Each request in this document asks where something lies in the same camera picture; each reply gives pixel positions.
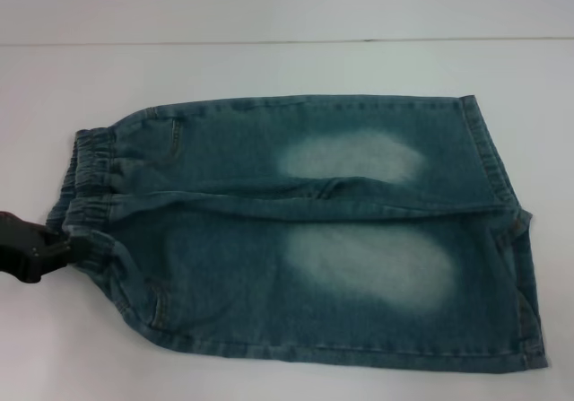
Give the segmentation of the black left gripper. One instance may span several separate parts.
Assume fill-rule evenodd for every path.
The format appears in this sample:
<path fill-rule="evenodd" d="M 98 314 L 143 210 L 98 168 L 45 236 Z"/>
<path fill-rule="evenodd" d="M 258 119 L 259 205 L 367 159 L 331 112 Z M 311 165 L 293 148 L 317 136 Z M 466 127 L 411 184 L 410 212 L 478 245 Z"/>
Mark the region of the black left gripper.
<path fill-rule="evenodd" d="M 73 261 L 70 237 L 14 214 L 1 212 L 1 271 L 23 283 L 38 283 L 43 275 Z"/>

